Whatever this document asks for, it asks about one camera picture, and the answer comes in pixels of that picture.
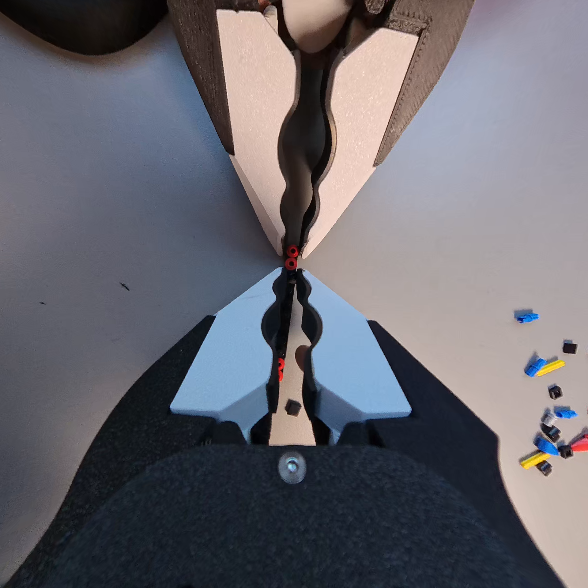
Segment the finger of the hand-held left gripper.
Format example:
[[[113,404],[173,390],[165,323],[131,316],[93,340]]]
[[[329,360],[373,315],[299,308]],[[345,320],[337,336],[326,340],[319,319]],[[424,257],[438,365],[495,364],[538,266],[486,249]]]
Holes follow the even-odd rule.
[[[283,253],[281,202],[286,190],[281,132],[298,104],[298,55],[261,12],[217,10],[231,122],[231,162],[276,253]]]
[[[318,212],[305,237],[303,258],[324,239],[373,173],[418,41],[416,34],[379,28],[336,58],[325,98],[332,147],[315,184]]]

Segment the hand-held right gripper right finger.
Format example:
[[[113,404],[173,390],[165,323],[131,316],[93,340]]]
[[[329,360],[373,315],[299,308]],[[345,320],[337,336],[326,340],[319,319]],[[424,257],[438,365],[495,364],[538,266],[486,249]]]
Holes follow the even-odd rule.
[[[402,418],[412,408],[368,320],[307,270],[296,273],[304,358],[303,403],[317,442],[349,423]]]

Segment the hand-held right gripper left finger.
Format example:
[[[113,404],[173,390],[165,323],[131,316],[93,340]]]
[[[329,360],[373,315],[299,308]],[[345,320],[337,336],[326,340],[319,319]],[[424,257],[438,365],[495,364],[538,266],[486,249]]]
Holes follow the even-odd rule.
[[[176,415],[237,424],[245,440],[276,412],[279,393],[278,334],[288,274],[277,268],[216,315],[173,398]]]

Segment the long black lego plate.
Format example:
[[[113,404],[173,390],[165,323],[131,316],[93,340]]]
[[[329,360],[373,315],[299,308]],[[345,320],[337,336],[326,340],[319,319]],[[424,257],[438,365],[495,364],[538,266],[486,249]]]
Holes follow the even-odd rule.
[[[289,336],[289,329],[290,329],[290,320],[291,320],[291,314],[292,314],[293,294],[294,294],[295,285],[296,285],[296,271],[297,270],[288,271],[284,267],[285,287],[284,287],[283,299],[282,299],[281,306],[280,306],[280,320],[281,320],[281,322],[280,322],[279,330],[277,331],[277,334],[276,334],[277,359],[279,357],[284,358],[284,360],[286,359],[286,351],[287,351],[287,347],[288,347],[288,336]]]

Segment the black chair seat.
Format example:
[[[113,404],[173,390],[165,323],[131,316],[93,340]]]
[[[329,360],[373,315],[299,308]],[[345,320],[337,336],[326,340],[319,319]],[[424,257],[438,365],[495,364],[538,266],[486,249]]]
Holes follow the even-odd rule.
[[[56,47],[106,55],[143,39],[168,12],[166,1],[1,1],[1,13]]]

